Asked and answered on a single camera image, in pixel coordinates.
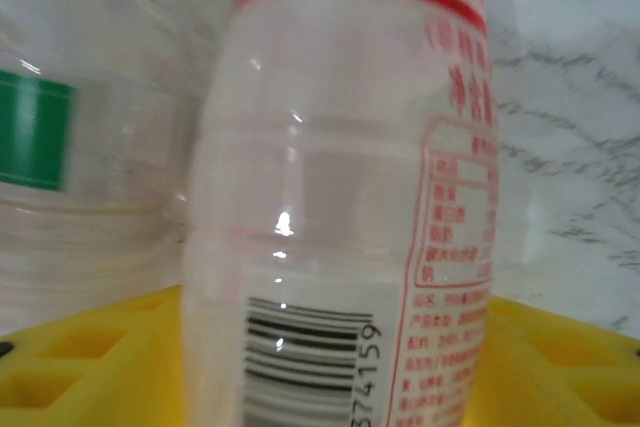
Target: green label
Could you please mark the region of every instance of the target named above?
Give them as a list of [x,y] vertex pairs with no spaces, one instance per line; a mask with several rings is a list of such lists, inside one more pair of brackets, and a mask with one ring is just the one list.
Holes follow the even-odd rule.
[[73,87],[0,71],[0,182],[60,191]]

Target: large plastic water bottle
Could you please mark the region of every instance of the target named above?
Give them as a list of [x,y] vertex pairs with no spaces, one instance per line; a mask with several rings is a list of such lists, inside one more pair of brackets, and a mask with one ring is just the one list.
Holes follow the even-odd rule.
[[459,425],[490,77],[483,0],[239,0],[192,178],[190,426]]

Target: barcode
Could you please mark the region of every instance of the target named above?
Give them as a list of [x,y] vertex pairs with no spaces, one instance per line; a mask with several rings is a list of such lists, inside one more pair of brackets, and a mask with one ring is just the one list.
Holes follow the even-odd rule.
[[244,425],[348,425],[358,336],[373,316],[253,297],[247,307]]

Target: nutrition facts table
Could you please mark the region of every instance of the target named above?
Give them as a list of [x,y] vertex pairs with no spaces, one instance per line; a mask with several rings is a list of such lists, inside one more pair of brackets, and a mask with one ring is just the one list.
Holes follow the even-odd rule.
[[446,116],[425,135],[387,427],[459,425],[490,297],[493,139]]

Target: marble wall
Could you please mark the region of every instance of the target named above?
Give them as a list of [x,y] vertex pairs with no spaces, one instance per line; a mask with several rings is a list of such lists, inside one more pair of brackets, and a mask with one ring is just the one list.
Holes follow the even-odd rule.
[[488,0],[496,292],[640,336],[640,0]]

